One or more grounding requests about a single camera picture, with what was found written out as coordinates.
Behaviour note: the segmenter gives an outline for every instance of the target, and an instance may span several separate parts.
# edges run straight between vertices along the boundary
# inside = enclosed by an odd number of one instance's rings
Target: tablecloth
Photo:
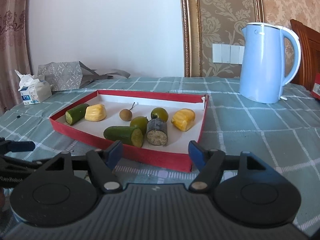
[[[92,149],[55,132],[48,118],[97,89],[208,93],[210,104],[201,145],[219,148],[229,155],[241,151],[256,154],[299,189],[302,203],[294,224],[309,235],[320,227],[320,103],[304,87],[294,84],[284,88],[287,101],[262,104],[238,93],[239,79],[139,77],[95,81],[83,89],[56,92],[41,104],[20,104],[1,116],[0,137],[36,144],[33,152],[8,155],[31,161],[53,157],[63,150],[83,155]],[[198,174],[197,170],[176,172],[126,159],[120,160],[115,172],[123,185],[184,183],[186,187]],[[223,179],[234,175],[235,171],[227,171]],[[0,220],[1,234],[16,224],[8,199]]]

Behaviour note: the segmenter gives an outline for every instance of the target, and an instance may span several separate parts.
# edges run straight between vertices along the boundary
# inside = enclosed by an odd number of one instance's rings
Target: blue kettle
[[[283,86],[297,74],[301,61],[301,46],[294,31],[267,23],[248,23],[242,29],[245,39],[239,92],[253,101],[273,104],[282,97]],[[284,76],[284,38],[294,49],[294,63]]]

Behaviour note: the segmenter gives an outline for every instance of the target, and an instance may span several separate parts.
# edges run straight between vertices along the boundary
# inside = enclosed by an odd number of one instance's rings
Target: pink curtain
[[[26,0],[0,0],[0,115],[21,102],[14,70],[30,74],[25,7]]]

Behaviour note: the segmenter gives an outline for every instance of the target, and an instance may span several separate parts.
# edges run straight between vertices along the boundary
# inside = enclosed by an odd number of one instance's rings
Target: light switch
[[[243,53],[244,53],[244,46],[239,46],[239,64],[242,64]]]
[[[239,46],[230,46],[230,64],[239,64]]]
[[[222,44],[212,44],[212,62],[222,63]]]
[[[230,45],[222,44],[222,63],[230,63]]]

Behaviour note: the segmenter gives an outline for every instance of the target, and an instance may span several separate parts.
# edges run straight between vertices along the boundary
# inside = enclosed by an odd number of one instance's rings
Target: cucumber piece
[[[88,104],[80,104],[66,111],[66,122],[70,125],[74,125],[76,122],[80,121],[84,118],[88,106]]]
[[[110,126],[104,130],[103,136],[110,140],[120,140],[123,144],[141,148],[143,134],[140,128],[132,126]]]

